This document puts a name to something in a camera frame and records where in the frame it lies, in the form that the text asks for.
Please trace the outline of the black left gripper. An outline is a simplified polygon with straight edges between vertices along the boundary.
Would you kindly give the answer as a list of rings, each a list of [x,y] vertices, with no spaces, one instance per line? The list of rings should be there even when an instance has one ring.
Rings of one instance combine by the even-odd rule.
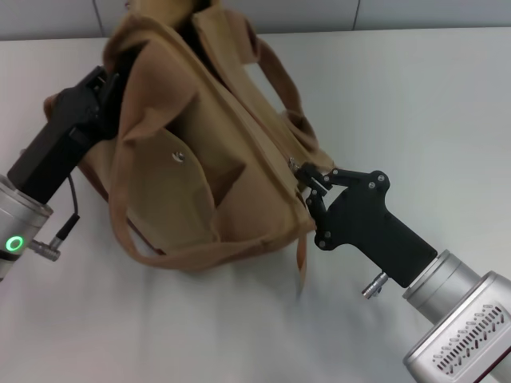
[[[50,117],[7,173],[23,194],[46,204],[84,155],[119,129],[128,76],[95,67],[51,102]]]

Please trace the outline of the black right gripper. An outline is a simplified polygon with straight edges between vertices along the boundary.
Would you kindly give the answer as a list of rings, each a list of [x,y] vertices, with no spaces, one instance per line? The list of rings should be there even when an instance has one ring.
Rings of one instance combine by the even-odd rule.
[[[315,222],[315,245],[333,251],[341,245],[359,249],[399,286],[409,286],[438,252],[386,207],[390,189],[381,171],[333,168],[323,174],[314,164],[298,167],[298,181],[311,189],[306,205]],[[318,191],[344,190],[326,207]]]

